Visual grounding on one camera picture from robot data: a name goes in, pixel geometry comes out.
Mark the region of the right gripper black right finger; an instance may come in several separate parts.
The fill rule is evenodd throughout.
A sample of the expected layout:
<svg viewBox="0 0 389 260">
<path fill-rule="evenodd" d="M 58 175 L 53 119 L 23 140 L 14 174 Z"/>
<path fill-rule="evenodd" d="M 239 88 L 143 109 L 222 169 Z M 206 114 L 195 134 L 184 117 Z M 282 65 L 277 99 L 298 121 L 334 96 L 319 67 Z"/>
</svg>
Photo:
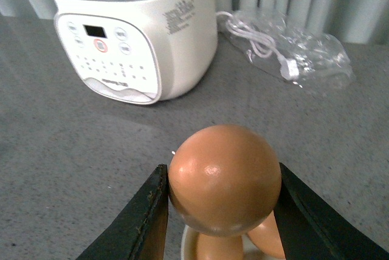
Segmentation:
<svg viewBox="0 0 389 260">
<path fill-rule="evenodd" d="M 388 252 L 280 164 L 281 192 L 274 209 L 286 259 L 388 259 Z"/>
</svg>

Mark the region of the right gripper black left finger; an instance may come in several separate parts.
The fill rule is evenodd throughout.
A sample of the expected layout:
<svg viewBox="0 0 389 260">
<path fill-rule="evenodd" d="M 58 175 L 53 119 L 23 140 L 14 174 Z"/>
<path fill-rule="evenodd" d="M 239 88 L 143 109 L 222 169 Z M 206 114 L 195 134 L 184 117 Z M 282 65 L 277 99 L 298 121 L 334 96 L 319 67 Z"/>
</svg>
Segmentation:
<svg viewBox="0 0 389 260">
<path fill-rule="evenodd" d="M 158 165 L 110 226 L 78 259 L 163 259 L 168 171 Z"/>
</svg>

